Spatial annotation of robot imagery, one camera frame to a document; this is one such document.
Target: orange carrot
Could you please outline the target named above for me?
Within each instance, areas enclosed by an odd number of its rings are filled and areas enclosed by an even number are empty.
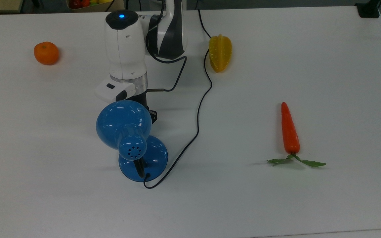
[[[283,134],[284,150],[291,155],[298,153],[300,149],[298,134],[285,102],[281,103],[281,132]]]

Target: fake fruit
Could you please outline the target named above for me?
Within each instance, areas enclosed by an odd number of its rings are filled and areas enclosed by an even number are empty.
[[[227,68],[232,58],[232,42],[221,34],[210,38],[210,64],[217,73]]]
[[[79,9],[82,7],[82,2],[80,0],[70,0],[69,7],[71,9]]]
[[[42,42],[35,46],[33,54],[39,63],[45,65],[55,64],[59,59],[59,50],[51,42]]]
[[[90,0],[83,0],[82,1],[82,7],[88,7],[91,4]]]
[[[284,150],[289,153],[285,159],[272,159],[267,160],[269,163],[276,166],[278,164],[284,164],[290,162],[292,158],[295,158],[297,161],[308,165],[312,168],[318,168],[325,166],[326,163],[317,162],[317,161],[302,161],[296,153],[299,152],[299,139],[298,134],[296,134],[295,125],[293,124],[292,116],[290,115],[289,108],[285,102],[281,103],[281,132],[283,134],[283,144]]]

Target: orange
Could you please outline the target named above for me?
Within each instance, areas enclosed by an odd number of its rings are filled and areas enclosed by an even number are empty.
[[[39,63],[46,65],[55,64],[60,55],[57,46],[51,42],[37,44],[33,49],[33,53]]]
[[[213,36],[210,39],[210,64],[217,73],[227,68],[230,59],[232,58],[232,42],[226,36],[221,34]]]

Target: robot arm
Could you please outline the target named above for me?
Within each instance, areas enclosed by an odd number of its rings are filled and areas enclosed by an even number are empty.
[[[164,59],[175,59],[185,52],[182,0],[166,0],[166,15],[158,19],[159,15],[139,16],[130,10],[107,15],[105,41],[110,75],[95,89],[98,98],[111,103],[144,94],[148,88],[146,51]]]

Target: box of fruit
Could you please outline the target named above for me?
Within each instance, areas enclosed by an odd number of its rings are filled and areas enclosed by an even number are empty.
[[[113,12],[124,9],[123,0],[65,0],[70,12]]]

